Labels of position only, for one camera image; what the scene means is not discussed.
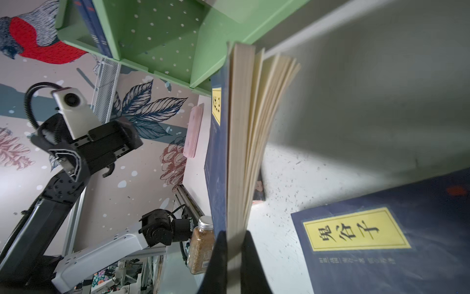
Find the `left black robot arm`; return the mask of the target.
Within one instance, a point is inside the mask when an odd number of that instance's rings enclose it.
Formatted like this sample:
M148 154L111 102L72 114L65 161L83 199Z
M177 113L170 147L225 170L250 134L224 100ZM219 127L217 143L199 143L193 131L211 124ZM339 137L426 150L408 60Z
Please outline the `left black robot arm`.
M110 176L119 158L142 145L129 120L120 118L80 131L66 126L57 114L37 128L31 142L55 158L62 170L23 212L1 251L3 291L65 294L122 258L189 239L189 219L155 209L114 237L74 250L90 179L99 171Z

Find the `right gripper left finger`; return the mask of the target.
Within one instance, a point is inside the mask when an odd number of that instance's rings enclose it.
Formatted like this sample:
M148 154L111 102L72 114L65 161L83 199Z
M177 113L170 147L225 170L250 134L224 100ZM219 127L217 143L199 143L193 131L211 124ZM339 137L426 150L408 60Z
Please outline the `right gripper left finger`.
M228 246L226 232L221 231L217 235L208 269L197 294L226 294L227 263Z

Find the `blue book wide yellow label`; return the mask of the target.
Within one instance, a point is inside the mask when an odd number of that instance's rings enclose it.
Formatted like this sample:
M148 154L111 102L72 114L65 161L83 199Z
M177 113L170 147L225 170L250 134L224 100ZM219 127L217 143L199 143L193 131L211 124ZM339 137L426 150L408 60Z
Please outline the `blue book wide yellow label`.
M97 45L100 53L108 58L112 58L113 55L108 46L103 28L100 24L100 20L92 0L74 0L75 7L78 9L83 21L85 22L88 31Z

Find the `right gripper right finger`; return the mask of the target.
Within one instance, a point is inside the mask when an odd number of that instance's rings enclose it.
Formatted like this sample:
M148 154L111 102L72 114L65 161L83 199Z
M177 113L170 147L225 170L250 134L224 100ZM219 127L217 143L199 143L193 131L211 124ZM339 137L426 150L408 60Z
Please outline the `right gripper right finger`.
M246 231L241 248L241 257L241 293L272 294L252 234L249 231Z

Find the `dark blue bottom book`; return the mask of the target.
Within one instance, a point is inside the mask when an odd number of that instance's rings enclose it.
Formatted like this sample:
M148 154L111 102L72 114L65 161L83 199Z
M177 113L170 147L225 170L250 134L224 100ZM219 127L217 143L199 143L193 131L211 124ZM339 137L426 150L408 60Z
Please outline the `dark blue bottom book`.
M292 214L316 294L467 294L470 172Z

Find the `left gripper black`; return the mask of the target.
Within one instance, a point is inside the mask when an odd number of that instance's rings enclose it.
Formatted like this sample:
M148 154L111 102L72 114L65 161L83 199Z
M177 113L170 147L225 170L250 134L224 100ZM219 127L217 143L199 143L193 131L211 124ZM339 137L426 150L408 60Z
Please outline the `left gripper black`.
M126 118L99 125L73 139L61 114L42 123L31 142L62 167L58 175L70 182L87 182L104 168L108 172L103 177L111 175L119 158L143 145L136 128Z

